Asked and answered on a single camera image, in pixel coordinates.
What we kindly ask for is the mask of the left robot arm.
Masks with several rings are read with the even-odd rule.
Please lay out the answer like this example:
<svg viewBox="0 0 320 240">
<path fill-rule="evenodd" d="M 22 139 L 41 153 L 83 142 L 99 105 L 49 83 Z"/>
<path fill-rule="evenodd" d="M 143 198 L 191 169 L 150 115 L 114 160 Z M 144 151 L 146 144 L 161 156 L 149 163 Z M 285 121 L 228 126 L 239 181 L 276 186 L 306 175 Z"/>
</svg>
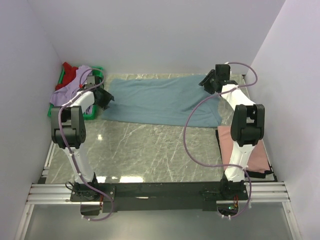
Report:
<svg viewBox="0 0 320 240">
<path fill-rule="evenodd" d="M 81 90 L 61 106 L 51 110 L 51 139 L 68 157 L 74 173 L 75 188 L 83 185 L 82 195 L 88 201 L 100 195 L 97 178 L 84 153 L 87 132 L 84 113 L 96 105 L 107 109 L 114 96 L 102 88 Z"/>
</svg>

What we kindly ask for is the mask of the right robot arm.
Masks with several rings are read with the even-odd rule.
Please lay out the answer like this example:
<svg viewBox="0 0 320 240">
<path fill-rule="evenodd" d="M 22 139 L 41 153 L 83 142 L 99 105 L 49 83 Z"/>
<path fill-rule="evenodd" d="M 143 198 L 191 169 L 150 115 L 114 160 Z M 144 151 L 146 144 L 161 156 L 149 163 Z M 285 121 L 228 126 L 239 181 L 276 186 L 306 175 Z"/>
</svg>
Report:
<svg viewBox="0 0 320 240">
<path fill-rule="evenodd" d="M 233 140 L 229 165 L 220 181 L 219 193 L 226 200 L 241 194 L 249 158 L 264 136 L 265 107 L 251 101 L 236 81 L 230 80 L 231 68 L 217 64 L 199 83 L 209 94 L 220 93 L 233 109 L 230 136 Z"/>
</svg>

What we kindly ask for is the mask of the blue t-shirt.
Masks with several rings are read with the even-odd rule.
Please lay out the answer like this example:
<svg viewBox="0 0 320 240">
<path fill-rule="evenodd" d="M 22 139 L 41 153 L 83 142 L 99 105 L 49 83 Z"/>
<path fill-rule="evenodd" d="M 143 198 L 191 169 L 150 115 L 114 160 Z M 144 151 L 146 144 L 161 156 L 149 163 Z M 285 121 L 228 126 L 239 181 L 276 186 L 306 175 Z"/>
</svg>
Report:
<svg viewBox="0 0 320 240">
<path fill-rule="evenodd" d="M 108 91 L 114 96 L 103 120 L 216 128 L 221 125 L 219 98 L 211 98 L 199 83 L 204 75 L 170 79 L 114 79 Z"/>
</svg>

